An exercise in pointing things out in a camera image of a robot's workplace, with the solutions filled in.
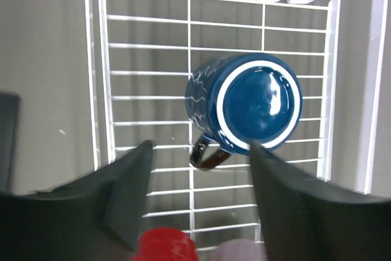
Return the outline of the lilac mug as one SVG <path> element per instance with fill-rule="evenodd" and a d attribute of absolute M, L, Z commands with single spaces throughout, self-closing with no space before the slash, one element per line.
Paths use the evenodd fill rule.
<path fill-rule="evenodd" d="M 226 241 L 207 258 L 211 261 L 265 261 L 267 259 L 265 246 L 247 239 Z"/>

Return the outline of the dark blue mug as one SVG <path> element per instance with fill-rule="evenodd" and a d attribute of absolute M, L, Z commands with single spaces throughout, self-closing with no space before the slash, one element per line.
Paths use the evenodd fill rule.
<path fill-rule="evenodd" d="M 298 78 L 278 57 L 243 53 L 207 62 L 185 90 L 188 118 L 201 132 L 189 161 L 210 170 L 233 154 L 248 155 L 252 140 L 273 150 L 294 132 L 302 106 Z"/>

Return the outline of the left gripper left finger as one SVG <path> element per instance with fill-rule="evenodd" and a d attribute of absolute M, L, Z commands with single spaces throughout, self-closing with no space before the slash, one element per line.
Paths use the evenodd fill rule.
<path fill-rule="evenodd" d="M 146 140 L 50 191 L 1 194 L 2 260 L 131 260 L 154 163 Z"/>

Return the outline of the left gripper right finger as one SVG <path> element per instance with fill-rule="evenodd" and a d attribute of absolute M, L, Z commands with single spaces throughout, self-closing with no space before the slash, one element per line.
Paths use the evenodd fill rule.
<path fill-rule="evenodd" d="M 390 260 L 390 199 L 325 182 L 251 142 L 268 260 Z"/>

